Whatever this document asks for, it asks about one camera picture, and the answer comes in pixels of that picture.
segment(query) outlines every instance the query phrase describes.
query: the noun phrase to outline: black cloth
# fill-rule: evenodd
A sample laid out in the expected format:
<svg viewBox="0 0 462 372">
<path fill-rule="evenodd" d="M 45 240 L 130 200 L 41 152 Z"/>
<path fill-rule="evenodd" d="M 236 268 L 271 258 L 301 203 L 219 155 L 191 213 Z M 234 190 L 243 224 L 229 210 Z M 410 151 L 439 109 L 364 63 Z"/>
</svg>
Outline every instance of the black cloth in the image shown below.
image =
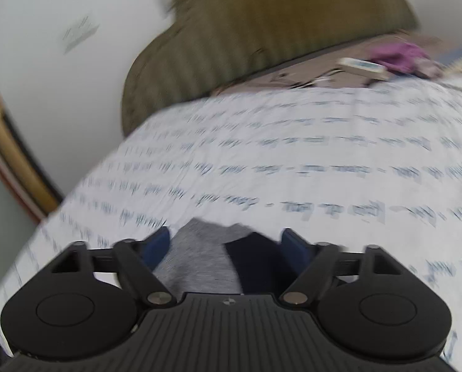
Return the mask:
<svg viewBox="0 0 462 372">
<path fill-rule="evenodd" d="M 259 233 L 253 232 L 224 246 L 244 294 L 272 293 L 278 298 L 297 277 L 279 245 Z"/>
</svg>

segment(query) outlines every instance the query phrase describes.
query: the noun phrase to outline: ridged black panel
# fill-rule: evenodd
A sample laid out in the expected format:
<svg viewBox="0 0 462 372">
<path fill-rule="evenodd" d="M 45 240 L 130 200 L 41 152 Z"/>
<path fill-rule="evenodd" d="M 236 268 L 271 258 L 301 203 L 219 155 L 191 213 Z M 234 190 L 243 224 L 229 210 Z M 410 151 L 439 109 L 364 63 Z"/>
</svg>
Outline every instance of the ridged black panel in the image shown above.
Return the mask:
<svg viewBox="0 0 462 372">
<path fill-rule="evenodd" d="M 68 363 L 17 355 L 3 372 L 451 372 L 436 357 L 408 365 L 358 359 L 333 345 L 312 316 L 269 295 L 188 294 L 150 311 L 119 347 Z"/>
</svg>

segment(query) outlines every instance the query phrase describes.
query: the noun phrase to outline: beige mattress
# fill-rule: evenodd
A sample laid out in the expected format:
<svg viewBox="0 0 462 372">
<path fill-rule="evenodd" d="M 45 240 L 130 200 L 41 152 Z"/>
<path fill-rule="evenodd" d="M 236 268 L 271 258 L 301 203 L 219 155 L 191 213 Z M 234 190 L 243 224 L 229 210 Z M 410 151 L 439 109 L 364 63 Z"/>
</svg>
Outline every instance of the beige mattress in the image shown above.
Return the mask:
<svg viewBox="0 0 462 372">
<path fill-rule="evenodd" d="M 287 82 L 278 81 L 279 75 L 284 75 L 283 79 L 292 82 L 307 82 L 319 75 L 337 67 L 336 62 L 342 57 L 353 57 L 362 60 L 368 59 L 368 52 L 371 47 L 388 42 L 406 41 L 422 47 L 431 58 L 438 58 L 457 46 L 442 41 L 439 38 L 425 36 L 419 33 L 394 33 L 375 38 L 365 39 L 364 41 L 345 43 L 324 49 L 316 53 L 309 54 L 276 66 L 269 70 L 262 71 L 248 77 L 246 80 L 234 83 L 229 86 L 219 88 L 213 95 L 231 94 L 236 92 L 254 92 L 264 89 L 284 89 L 288 87 Z M 332 76 L 330 84 L 333 88 L 346 86 L 360 87 L 367 86 L 370 80 L 354 74 L 338 73 Z"/>
</svg>

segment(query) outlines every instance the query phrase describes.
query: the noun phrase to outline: white bed sheet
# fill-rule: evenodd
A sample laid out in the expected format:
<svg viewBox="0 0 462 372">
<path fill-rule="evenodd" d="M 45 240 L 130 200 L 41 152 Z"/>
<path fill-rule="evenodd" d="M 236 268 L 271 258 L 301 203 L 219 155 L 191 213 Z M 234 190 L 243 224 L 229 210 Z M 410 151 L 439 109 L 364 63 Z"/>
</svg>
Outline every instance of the white bed sheet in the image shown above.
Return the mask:
<svg viewBox="0 0 462 372">
<path fill-rule="evenodd" d="M 163 110 L 41 224 L 0 285 L 0 312 L 72 241 L 108 247 L 162 225 L 174 234 L 193 217 L 383 246 L 448 303 L 443 357 L 462 371 L 462 92 L 410 79 Z"/>
</svg>

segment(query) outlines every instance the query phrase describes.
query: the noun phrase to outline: magenta fabric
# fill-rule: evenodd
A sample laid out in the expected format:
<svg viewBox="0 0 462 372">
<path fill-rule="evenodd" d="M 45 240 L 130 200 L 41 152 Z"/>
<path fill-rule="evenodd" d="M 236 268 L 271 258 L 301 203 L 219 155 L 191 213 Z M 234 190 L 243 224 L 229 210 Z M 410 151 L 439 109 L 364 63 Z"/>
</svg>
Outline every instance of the magenta fabric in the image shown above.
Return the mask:
<svg viewBox="0 0 462 372">
<path fill-rule="evenodd" d="M 415 59 L 429 58 L 425 51 L 412 43 L 386 43 L 370 49 L 370 61 L 386 66 L 389 71 L 411 74 L 415 71 Z"/>
</svg>

